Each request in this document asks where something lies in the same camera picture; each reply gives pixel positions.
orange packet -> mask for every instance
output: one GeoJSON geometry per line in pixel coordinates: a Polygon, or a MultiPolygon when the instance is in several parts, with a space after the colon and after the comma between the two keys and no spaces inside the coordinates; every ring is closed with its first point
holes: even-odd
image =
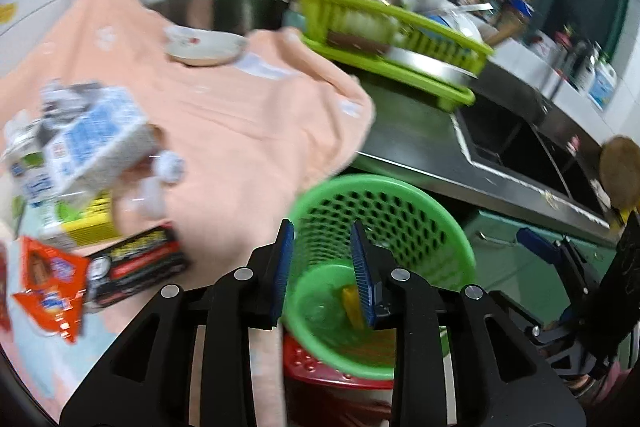
{"type": "Polygon", "coordinates": [[[39,327],[74,343],[82,321],[89,259],[22,238],[22,284],[15,293],[20,306],[39,327]]]}

silver screw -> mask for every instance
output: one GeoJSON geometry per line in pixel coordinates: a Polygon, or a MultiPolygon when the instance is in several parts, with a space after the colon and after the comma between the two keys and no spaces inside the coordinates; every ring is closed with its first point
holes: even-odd
{"type": "Polygon", "coordinates": [[[234,277],[239,281],[248,281],[253,276],[254,276],[253,270],[251,270],[251,268],[247,268],[246,266],[242,268],[238,268],[234,272],[234,277]]]}
{"type": "Polygon", "coordinates": [[[160,295],[165,299],[172,299],[180,293],[180,288],[175,284],[168,284],[160,290],[160,295]]]}
{"type": "Polygon", "coordinates": [[[391,277],[393,277],[393,279],[397,281],[408,281],[409,277],[411,277],[411,274],[404,268],[394,268],[394,270],[391,272],[391,277]]]}
{"type": "Polygon", "coordinates": [[[465,288],[465,295],[470,299],[477,301],[482,297],[482,295],[484,295],[484,292],[482,291],[482,288],[480,286],[475,286],[472,284],[471,286],[467,286],[465,288]]]}

stainless steel countertop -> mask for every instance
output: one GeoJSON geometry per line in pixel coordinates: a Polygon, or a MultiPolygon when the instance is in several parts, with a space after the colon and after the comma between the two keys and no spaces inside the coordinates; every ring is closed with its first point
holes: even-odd
{"type": "Polygon", "coordinates": [[[463,154],[449,114],[434,107],[427,93],[359,71],[363,88],[376,104],[376,120],[353,166],[417,187],[567,233],[605,247],[618,232],[592,221],[563,201],[484,171],[463,154]]]}

peach cloth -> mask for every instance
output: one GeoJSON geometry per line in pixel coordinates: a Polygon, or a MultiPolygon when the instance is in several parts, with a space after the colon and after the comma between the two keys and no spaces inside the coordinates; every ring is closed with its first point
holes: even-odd
{"type": "MultiPolygon", "coordinates": [[[[0,80],[2,125],[22,108],[39,113],[39,89],[95,79],[125,86],[186,175],[165,191],[193,266],[175,278],[186,289],[209,285],[273,242],[300,192],[348,165],[374,117],[357,81],[309,50],[296,30],[256,31],[247,52],[291,74],[253,76],[234,65],[188,68],[164,55],[170,23],[137,0],[77,0],[21,64],[0,80]]],[[[116,332],[156,291],[101,312],[116,332]]],[[[277,330],[252,332],[258,362],[258,425],[285,424],[277,330]]]]}

green plastic basket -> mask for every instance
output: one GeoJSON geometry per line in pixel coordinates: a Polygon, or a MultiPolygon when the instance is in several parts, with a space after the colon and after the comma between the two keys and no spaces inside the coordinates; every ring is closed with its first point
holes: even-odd
{"type": "Polygon", "coordinates": [[[357,24],[364,25],[359,36],[437,58],[476,75],[494,52],[486,44],[422,15],[377,0],[300,0],[300,7],[306,19],[303,40],[323,57],[430,92],[437,97],[438,107],[446,111],[476,101],[468,87],[447,84],[435,76],[387,62],[380,56],[331,47],[326,43],[327,32],[357,34],[362,28],[354,28],[354,19],[364,21],[357,24]]]}
{"type": "MultiPolygon", "coordinates": [[[[296,236],[285,323],[310,354],[348,375],[391,380],[395,360],[395,331],[356,330],[342,307],[341,288],[355,284],[355,219],[362,220],[370,241],[431,284],[458,291],[474,281],[474,254],[459,224],[404,182],[372,174],[339,176],[298,199],[289,219],[296,236]]],[[[442,343],[445,355],[445,331],[442,343]]]]}

